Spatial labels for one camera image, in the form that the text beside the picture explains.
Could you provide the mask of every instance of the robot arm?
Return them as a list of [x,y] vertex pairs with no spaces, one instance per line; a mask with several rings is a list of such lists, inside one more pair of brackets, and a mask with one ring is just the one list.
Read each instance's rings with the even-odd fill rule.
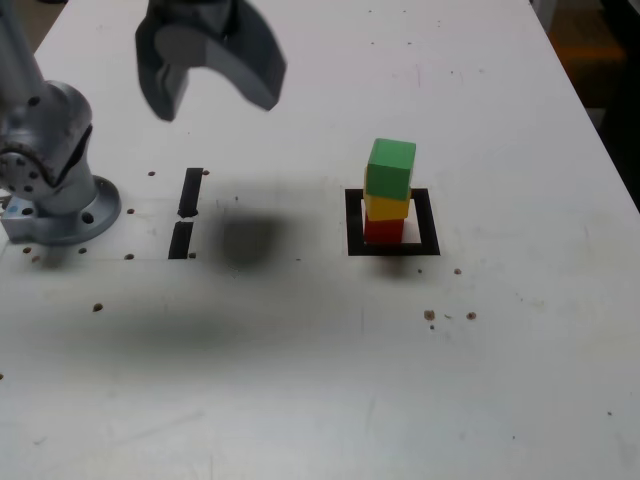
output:
[[[286,64],[271,30],[244,0],[149,0],[136,33],[142,92],[172,121],[189,68],[208,67],[266,110]],[[91,174],[91,107],[75,88],[44,81],[12,9],[0,0],[0,187],[12,242],[68,245],[105,231],[120,213],[108,180]]]
[[142,92],[163,120],[175,118],[194,67],[218,71],[265,110],[278,103],[286,63],[266,22],[244,0],[150,0],[136,48]]

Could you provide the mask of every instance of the yellow cube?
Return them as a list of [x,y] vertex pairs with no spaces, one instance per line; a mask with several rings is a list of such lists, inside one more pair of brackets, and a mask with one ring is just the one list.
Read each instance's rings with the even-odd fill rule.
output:
[[[364,192],[367,191],[365,170]],[[403,220],[409,216],[409,204],[411,203],[411,189],[406,200],[394,200],[392,198],[376,197],[364,193],[364,204],[367,207],[367,217],[372,222],[384,220]]]

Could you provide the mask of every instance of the black tape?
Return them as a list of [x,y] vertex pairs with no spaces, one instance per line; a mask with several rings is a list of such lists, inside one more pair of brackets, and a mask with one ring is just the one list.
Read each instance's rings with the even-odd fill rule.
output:
[[187,168],[178,208],[178,215],[182,218],[191,218],[198,214],[198,195],[200,195],[202,172],[202,168]]
[[192,222],[176,222],[173,227],[171,246],[169,247],[169,260],[186,260],[189,256],[189,243],[191,242]]
[[349,256],[412,257],[418,255],[440,255],[436,226],[433,220],[433,212],[431,211],[431,201],[426,188],[411,189],[411,198],[418,218],[420,243],[399,243],[395,245],[367,245],[364,243],[362,189],[346,189],[344,194]]

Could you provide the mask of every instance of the floor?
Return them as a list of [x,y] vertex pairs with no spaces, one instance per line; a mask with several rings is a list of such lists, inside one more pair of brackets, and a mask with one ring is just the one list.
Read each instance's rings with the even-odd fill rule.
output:
[[44,37],[62,12],[64,4],[49,5],[37,0],[10,0],[13,1],[18,17],[22,21],[31,49],[35,52]]

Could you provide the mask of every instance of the red cube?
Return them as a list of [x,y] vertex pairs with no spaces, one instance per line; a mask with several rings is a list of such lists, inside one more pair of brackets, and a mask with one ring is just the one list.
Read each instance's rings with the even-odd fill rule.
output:
[[368,244],[390,244],[402,243],[402,230],[404,229],[404,219],[383,220],[372,222],[365,214],[364,222],[364,243]]

